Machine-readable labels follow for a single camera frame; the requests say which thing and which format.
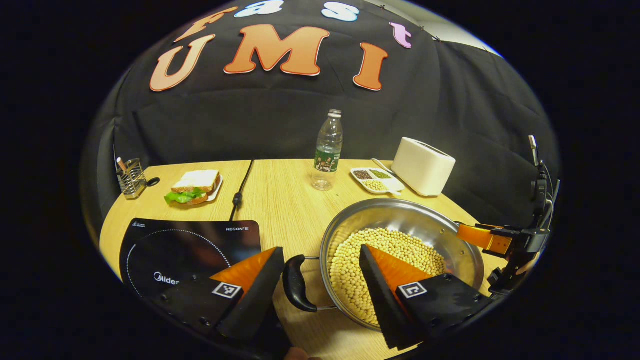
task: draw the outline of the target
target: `human hand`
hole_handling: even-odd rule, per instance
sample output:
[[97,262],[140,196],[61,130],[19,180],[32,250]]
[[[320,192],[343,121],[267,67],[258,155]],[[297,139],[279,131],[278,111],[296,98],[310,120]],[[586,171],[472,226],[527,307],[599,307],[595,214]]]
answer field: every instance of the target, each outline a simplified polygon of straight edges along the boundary
[[319,357],[309,357],[306,351],[302,350],[299,347],[292,347],[289,349],[287,355],[284,356],[283,360],[322,360]]

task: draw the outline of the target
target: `orange letter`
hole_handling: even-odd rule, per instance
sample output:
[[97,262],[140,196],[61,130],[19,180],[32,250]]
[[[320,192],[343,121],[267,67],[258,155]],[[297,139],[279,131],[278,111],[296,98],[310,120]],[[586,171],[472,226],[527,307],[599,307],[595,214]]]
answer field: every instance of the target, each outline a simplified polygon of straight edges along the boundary
[[227,74],[243,74],[255,69],[251,61],[253,52],[258,52],[262,68],[273,69],[290,51],[289,60],[280,66],[287,74],[316,76],[320,68],[316,65],[320,43],[329,36],[329,31],[305,26],[281,40],[272,25],[252,25],[240,30],[244,38],[238,47],[234,61],[225,66]]
[[226,13],[230,13],[232,11],[234,11],[235,9],[237,9],[237,6],[234,6],[232,8],[228,8],[226,10],[222,10],[219,13],[215,13],[213,15],[207,16],[204,19],[200,19],[196,22],[193,23],[193,26],[187,30],[186,33],[184,33],[181,37],[175,39],[173,42],[178,42],[180,40],[182,40],[183,38],[186,38],[188,36],[191,36],[195,33],[198,33],[204,29],[206,29],[207,27],[205,26],[206,24],[213,24],[214,22],[220,20],[221,17],[223,17]]
[[389,54],[379,47],[366,42],[361,43],[360,47],[364,50],[364,58],[362,58],[360,73],[353,77],[353,82],[363,88],[380,91],[382,89],[382,84],[380,83],[382,60],[388,58]]
[[199,38],[198,40],[192,41],[189,44],[189,53],[187,54],[187,58],[184,60],[182,67],[178,72],[171,76],[166,73],[169,70],[169,64],[171,64],[173,57],[180,52],[183,47],[178,46],[177,48],[169,50],[160,56],[160,58],[158,58],[158,65],[156,66],[153,75],[151,75],[151,82],[149,83],[151,90],[160,92],[183,82],[196,66],[196,62],[198,62],[198,58],[200,57],[200,53],[202,53],[204,45],[213,40],[214,37],[216,37],[216,35],[207,35]]

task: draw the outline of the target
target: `white toaster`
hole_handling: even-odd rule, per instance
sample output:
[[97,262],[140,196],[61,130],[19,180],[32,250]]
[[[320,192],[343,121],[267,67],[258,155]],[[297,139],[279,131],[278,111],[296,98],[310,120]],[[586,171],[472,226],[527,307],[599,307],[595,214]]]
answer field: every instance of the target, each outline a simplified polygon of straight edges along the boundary
[[421,196],[442,193],[456,160],[418,140],[402,138],[391,170]]

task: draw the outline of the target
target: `utensil holder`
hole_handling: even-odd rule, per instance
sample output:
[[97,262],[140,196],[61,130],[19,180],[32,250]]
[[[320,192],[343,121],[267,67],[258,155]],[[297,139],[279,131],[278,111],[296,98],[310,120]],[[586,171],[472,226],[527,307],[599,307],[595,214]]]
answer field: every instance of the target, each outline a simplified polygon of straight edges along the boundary
[[132,159],[125,163],[126,171],[121,168],[116,173],[120,189],[126,199],[137,199],[140,194],[147,188],[147,179],[145,172],[142,170],[140,159]]

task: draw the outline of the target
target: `pan handle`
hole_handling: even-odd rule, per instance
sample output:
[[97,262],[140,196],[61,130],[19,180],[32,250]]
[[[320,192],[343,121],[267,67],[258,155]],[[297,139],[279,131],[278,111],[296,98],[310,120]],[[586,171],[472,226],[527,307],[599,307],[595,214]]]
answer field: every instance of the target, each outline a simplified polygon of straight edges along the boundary
[[317,256],[298,255],[289,259],[284,266],[282,286],[287,299],[293,306],[309,313],[315,313],[318,310],[335,309],[337,306],[317,307],[307,299],[307,284],[305,284],[305,278],[302,276],[302,271],[300,271],[300,267],[306,259],[320,260]]

